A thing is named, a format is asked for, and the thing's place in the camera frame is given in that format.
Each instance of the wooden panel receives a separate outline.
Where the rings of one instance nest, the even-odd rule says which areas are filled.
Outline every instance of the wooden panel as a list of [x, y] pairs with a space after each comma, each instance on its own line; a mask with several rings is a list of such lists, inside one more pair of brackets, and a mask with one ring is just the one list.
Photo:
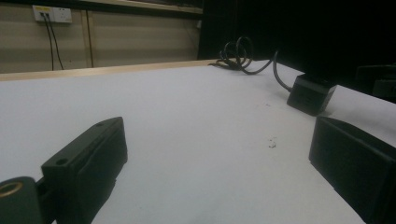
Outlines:
[[[47, 28], [34, 20], [32, 7], [1, 4], [0, 11], [0, 73], [51, 70]], [[79, 10], [72, 10], [72, 19], [71, 24], [52, 24], [64, 69], [87, 67]], [[60, 68], [56, 61], [55, 69]]]
[[189, 12], [193, 14], [203, 14], [202, 9], [198, 7], [167, 6], [167, 5], [152, 4], [145, 2], [125, 1], [125, 0], [84, 0], [84, 2], [103, 3], [103, 4], [125, 6], [125, 7], [144, 7], [144, 8], [153, 8], [160, 10]]
[[198, 21], [92, 13], [94, 66], [196, 60]]

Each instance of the wall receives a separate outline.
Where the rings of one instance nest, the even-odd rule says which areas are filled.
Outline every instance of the wall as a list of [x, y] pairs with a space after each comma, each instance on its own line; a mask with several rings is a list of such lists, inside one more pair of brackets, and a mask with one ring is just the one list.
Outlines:
[[[81, 11], [72, 10], [72, 20], [53, 23], [65, 69], [88, 66]], [[57, 61], [55, 69], [60, 69]], [[45, 23], [34, 20], [32, 6], [0, 4], [0, 73], [46, 70], [51, 70], [51, 60]]]
[[[197, 21], [74, 9], [72, 19], [52, 24], [64, 69], [196, 60]], [[0, 3], [0, 74], [48, 70], [45, 23], [32, 6]]]

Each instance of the cable plug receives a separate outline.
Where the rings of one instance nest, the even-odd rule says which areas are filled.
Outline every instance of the cable plug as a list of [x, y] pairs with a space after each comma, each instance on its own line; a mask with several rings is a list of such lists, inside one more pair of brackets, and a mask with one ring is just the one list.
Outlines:
[[288, 105], [306, 114], [316, 116], [326, 109], [334, 91], [334, 83], [303, 74], [297, 76], [294, 82]]

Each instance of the wooden trim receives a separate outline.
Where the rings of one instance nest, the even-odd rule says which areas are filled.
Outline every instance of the wooden trim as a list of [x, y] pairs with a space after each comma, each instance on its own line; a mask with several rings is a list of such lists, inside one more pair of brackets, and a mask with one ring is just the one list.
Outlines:
[[89, 25], [89, 18], [87, 10], [81, 10], [81, 25], [82, 25], [82, 37], [84, 39], [85, 59], [87, 60], [87, 67], [93, 67], [92, 63], [92, 43], [91, 43], [91, 31]]
[[203, 17], [203, 10], [198, 7], [166, 6], [151, 3], [136, 3], [125, 0], [0, 0], [0, 2], [47, 7], [67, 7], [80, 10], [104, 11], [168, 18], [184, 18], [189, 20], [201, 20]]
[[126, 66], [101, 67], [101, 68], [82, 68], [82, 69], [70, 69], [70, 70], [60, 70], [60, 71], [9, 73], [9, 74], [1, 74], [0, 81], [53, 78], [53, 77], [85, 77], [85, 76], [96, 76], [96, 75], [111, 75], [117, 73], [158, 70], [158, 69], [166, 69], [166, 68], [205, 66], [208, 65], [209, 63], [214, 63], [215, 61], [216, 60], [189, 61], [189, 62], [177, 62], [177, 63], [149, 63], [149, 64], [139, 64], [139, 65], [126, 65]]
[[167, 5], [160, 5], [160, 4], [153, 4], [153, 3], [127, 1], [127, 0], [83, 0], [83, 2], [102, 3], [102, 4], [126, 6], [126, 7], [142, 7], [142, 8], [169, 10], [169, 11], [189, 12], [189, 13], [193, 13], [193, 14], [203, 14], [203, 10], [198, 7], [177, 7], [177, 6], [167, 6]]

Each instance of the wall outlet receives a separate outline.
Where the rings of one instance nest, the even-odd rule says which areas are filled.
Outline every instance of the wall outlet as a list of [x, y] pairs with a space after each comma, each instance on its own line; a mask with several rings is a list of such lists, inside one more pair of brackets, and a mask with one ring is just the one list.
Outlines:
[[72, 12], [70, 8], [53, 7], [52, 11], [55, 22], [72, 22]]
[[44, 13], [45, 15], [49, 15], [51, 22], [72, 22], [70, 8], [33, 6], [33, 12], [35, 13], [36, 21], [44, 21], [44, 18], [41, 16], [41, 14]]
[[49, 19], [51, 21], [55, 21], [51, 7], [43, 7], [43, 6], [32, 6], [32, 7], [33, 7], [33, 12], [35, 13], [36, 21], [44, 21], [44, 18], [41, 16], [41, 14], [44, 14], [45, 16], [49, 15]]

